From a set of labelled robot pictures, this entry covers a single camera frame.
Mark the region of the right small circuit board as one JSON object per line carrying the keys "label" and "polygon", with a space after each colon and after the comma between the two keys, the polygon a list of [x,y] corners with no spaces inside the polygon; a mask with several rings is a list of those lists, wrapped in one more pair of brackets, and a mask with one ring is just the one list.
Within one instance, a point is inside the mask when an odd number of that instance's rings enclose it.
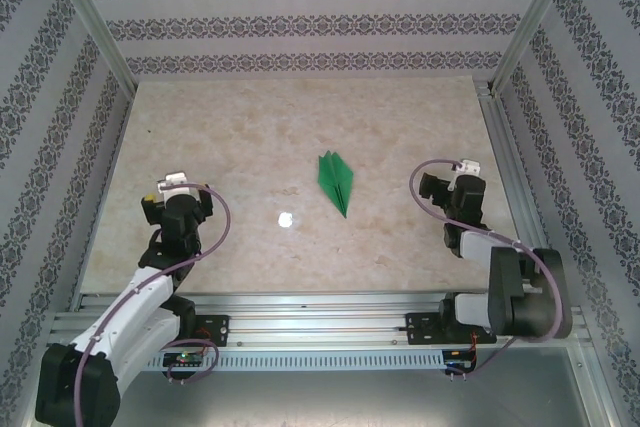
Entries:
{"label": "right small circuit board", "polygon": [[475,350],[446,350],[443,352],[444,365],[455,374],[467,374],[475,370],[477,353]]}

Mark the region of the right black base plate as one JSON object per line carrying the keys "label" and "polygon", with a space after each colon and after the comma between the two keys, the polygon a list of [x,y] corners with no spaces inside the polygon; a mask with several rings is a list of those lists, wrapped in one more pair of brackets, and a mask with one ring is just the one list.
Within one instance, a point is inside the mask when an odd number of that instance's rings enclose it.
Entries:
{"label": "right black base plate", "polygon": [[435,312],[408,313],[404,331],[409,345],[496,344],[497,337],[483,327],[466,325]]}

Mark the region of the aluminium mounting rail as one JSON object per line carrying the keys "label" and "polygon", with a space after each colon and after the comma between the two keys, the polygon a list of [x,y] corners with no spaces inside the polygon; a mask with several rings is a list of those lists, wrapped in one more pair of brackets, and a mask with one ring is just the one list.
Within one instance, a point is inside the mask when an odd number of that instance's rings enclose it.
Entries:
{"label": "aluminium mounting rail", "polygon": [[[470,347],[462,343],[409,345],[408,313],[437,312],[441,292],[178,293],[192,300],[198,314],[227,315],[229,351],[319,351]],[[82,294],[75,310],[53,314],[46,343],[67,344],[89,327],[115,300],[115,294]],[[573,330],[566,339],[544,343],[517,341],[511,347],[592,346],[581,307],[572,307]]]}

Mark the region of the green square paper sheet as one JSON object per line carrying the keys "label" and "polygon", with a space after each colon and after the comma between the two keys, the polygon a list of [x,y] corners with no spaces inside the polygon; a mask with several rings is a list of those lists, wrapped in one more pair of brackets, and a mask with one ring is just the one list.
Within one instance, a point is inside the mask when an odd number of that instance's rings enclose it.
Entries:
{"label": "green square paper sheet", "polygon": [[318,157],[317,182],[340,214],[346,218],[354,173],[337,152]]}

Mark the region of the left small circuit board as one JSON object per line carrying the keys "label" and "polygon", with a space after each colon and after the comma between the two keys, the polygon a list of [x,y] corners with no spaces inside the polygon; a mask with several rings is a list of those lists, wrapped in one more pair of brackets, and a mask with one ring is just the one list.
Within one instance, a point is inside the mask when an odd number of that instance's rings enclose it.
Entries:
{"label": "left small circuit board", "polygon": [[163,356],[163,366],[199,368],[203,365],[203,355],[199,352],[168,352]]}

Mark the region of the right aluminium frame post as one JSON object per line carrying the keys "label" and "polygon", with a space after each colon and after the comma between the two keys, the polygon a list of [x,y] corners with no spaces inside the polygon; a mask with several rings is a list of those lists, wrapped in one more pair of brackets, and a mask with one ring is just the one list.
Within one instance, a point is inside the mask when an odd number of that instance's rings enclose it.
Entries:
{"label": "right aluminium frame post", "polygon": [[489,82],[490,92],[494,97],[504,89],[519,59],[523,55],[552,3],[553,0],[531,1],[495,70],[494,76]]}

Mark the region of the aluminium frame post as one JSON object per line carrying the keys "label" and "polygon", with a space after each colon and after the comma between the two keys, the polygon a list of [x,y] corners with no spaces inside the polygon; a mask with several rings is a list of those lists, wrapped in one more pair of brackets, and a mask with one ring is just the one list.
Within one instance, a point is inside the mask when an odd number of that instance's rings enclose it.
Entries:
{"label": "aluminium frame post", "polygon": [[126,97],[133,100],[138,83],[93,0],[71,0]]}
{"label": "aluminium frame post", "polygon": [[504,89],[519,59],[523,55],[552,3],[553,0],[531,1],[495,70],[494,76],[489,82],[490,92],[494,97]]}

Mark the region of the aluminium side rail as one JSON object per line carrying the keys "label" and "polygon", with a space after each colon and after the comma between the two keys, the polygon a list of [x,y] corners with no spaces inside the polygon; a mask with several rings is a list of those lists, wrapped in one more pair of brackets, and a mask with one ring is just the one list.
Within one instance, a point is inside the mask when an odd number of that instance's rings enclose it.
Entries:
{"label": "aluminium side rail", "polygon": [[530,247],[549,248],[502,103],[488,82],[475,81],[474,87],[518,237]]}

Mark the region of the grey metal sheet panel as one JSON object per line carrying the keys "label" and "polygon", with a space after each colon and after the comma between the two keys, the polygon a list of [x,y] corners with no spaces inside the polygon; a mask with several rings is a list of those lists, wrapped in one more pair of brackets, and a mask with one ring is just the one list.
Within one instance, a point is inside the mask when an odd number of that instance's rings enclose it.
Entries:
{"label": "grey metal sheet panel", "polygon": [[449,380],[434,371],[143,374],[113,427],[598,427],[568,378]]}

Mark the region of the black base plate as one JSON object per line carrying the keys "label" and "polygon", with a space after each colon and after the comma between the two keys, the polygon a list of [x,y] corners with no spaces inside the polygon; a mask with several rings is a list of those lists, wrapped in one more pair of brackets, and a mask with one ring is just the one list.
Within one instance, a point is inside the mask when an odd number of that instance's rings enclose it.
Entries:
{"label": "black base plate", "polygon": [[409,345],[496,344],[497,337],[483,327],[466,325],[435,312],[408,313],[404,331]]}
{"label": "black base plate", "polygon": [[177,339],[204,339],[213,342],[217,347],[226,347],[229,331],[229,316],[196,314],[181,323]]}

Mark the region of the small circuit board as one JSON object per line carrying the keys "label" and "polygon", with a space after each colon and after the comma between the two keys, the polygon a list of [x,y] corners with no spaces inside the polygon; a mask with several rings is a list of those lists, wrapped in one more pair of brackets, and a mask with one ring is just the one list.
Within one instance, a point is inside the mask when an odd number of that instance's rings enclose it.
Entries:
{"label": "small circuit board", "polygon": [[443,352],[444,365],[455,374],[467,374],[475,370],[477,353],[475,350],[446,350]]}
{"label": "small circuit board", "polygon": [[163,366],[199,368],[203,365],[203,355],[199,352],[168,352],[163,356]]}

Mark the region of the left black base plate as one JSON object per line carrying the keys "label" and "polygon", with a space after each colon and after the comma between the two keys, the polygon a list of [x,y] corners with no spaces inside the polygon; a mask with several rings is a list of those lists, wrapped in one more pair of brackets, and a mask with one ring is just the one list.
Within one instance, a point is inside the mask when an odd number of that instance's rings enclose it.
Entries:
{"label": "left black base plate", "polygon": [[213,342],[217,347],[226,347],[229,331],[229,316],[196,314],[181,323],[177,339],[204,339]]}

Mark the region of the left aluminium frame post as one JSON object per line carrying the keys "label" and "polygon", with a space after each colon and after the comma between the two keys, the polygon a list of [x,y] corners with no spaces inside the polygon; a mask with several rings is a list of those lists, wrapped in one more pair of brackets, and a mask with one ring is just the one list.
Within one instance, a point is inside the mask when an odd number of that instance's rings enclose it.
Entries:
{"label": "left aluminium frame post", "polygon": [[138,83],[93,0],[71,0],[126,97],[133,100]]}

